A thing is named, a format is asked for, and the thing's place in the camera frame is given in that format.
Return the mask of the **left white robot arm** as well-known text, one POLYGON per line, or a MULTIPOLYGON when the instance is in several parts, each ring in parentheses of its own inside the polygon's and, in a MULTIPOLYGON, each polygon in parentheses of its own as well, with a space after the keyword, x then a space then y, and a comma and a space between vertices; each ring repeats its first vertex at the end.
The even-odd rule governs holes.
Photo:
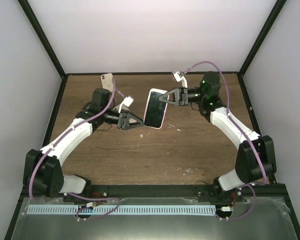
POLYGON ((65 175, 62 166, 70 153, 102 124, 116 126, 120 130, 142 127, 143 120, 127 108, 134 99, 127 96, 117 107, 111 108, 117 90, 96 88, 90 102, 86 103, 55 140, 40 150, 31 149, 25 158, 23 185, 32 199, 34 193, 49 198, 59 194, 74 194, 81 202, 87 202, 92 189, 88 179, 79 175, 65 175))

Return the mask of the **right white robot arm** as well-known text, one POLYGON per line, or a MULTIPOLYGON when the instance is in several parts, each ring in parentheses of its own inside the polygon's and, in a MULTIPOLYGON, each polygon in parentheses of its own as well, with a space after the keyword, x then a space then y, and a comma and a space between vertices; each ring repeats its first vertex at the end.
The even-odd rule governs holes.
POLYGON ((230 193, 248 184, 264 181, 277 171, 274 142, 268 135, 260 135, 249 129, 230 111, 220 97, 223 75, 208 71, 199 85, 189 88, 182 71, 172 73, 181 87, 159 96, 159 101, 175 106, 198 105, 200 115, 219 128, 237 149, 235 167, 230 172, 214 179, 211 185, 213 198, 219 202, 226 200, 230 193))

